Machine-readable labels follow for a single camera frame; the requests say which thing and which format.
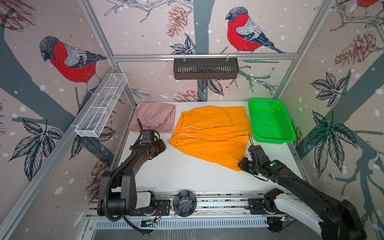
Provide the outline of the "pink shorts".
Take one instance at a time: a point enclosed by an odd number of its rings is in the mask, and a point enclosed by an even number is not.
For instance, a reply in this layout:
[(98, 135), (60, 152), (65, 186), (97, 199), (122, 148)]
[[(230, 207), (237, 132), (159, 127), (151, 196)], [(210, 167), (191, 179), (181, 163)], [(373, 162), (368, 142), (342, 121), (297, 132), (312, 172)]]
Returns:
[(172, 133), (176, 117), (176, 105), (166, 103), (140, 103), (135, 111), (128, 129), (139, 132), (140, 120), (144, 130), (155, 130), (159, 133)]

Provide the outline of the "orange shorts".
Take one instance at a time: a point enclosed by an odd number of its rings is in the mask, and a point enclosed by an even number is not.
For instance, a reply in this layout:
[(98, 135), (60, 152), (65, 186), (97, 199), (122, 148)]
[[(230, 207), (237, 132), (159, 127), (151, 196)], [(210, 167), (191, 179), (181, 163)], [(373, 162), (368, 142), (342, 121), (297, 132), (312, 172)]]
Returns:
[(245, 107), (207, 106), (183, 112), (169, 144), (186, 155), (238, 172), (251, 131)]

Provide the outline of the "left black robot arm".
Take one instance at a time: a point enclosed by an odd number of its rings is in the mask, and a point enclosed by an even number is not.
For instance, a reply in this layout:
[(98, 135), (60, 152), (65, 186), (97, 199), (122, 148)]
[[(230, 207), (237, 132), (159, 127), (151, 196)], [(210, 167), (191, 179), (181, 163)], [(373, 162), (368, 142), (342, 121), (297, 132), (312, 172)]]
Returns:
[(164, 152), (166, 145), (157, 131), (142, 130), (130, 150), (124, 162), (101, 176), (97, 213), (111, 222), (158, 211), (154, 192), (138, 192), (135, 176), (145, 162)]

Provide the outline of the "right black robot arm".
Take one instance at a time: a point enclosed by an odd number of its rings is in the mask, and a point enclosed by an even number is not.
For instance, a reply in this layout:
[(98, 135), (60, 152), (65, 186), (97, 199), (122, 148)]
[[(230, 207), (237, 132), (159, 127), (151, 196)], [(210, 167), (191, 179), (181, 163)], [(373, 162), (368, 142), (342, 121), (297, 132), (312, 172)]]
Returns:
[(273, 188), (264, 194), (262, 204), (251, 207), (269, 214), (285, 213), (315, 231), (324, 240), (365, 240), (367, 234), (356, 207), (339, 201), (308, 184), (278, 160), (270, 161), (261, 146), (248, 148), (239, 168), (257, 179), (272, 181), (294, 195)]

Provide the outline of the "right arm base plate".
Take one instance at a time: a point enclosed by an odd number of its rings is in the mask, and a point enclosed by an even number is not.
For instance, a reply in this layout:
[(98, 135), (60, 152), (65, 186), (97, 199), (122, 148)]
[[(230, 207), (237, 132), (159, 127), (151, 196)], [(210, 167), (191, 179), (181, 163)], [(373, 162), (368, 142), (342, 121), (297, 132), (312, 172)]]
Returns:
[(287, 216), (288, 214), (277, 209), (274, 201), (262, 198), (248, 199), (249, 207), (252, 215), (279, 215)]

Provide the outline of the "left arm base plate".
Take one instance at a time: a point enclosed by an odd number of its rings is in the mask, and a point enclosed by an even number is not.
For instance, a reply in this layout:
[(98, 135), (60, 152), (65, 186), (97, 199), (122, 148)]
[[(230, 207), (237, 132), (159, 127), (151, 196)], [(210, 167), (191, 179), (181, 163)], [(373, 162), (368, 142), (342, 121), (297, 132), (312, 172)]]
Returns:
[(134, 211), (133, 217), (159, 217), (160, 215), (169, 216), (171, 210), (170, 200), (156, 200), (156, 203), (146, 208), (140, 208)]

